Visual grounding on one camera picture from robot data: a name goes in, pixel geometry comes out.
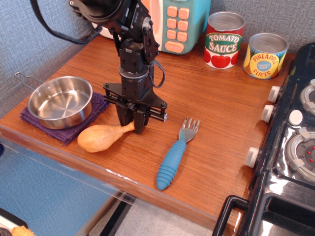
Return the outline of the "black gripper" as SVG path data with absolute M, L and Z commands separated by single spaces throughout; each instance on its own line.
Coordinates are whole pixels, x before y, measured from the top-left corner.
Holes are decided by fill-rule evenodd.
M 131 73 L 119 67 L 120 83 L 104 83 L 104 98 L 116 105 L 121 126 L 126 126 L 134 120 L 135 133 L 141 134 L 148 124 L 149 118 L 164 122 L 167 119 L 168 104 L 159 98 L 153 88 L 153 66 L 147 66 L 144 71 Z

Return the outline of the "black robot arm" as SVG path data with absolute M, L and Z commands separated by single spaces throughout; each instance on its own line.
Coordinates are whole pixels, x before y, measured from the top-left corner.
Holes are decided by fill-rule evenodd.
M 105 83 L 104 98 L 116 105 L 121 126 L 133 122 L 135 133 L 142 133 L 149 118 L 165 121 L 167 103 L 155 93 L 163 86 L 154 82 L 159 44 L 153 33 L 148 9 L 139 0 L 72 0 L 70 6 L 79 16 L 113 36 L 120 58 L 120 83 Z

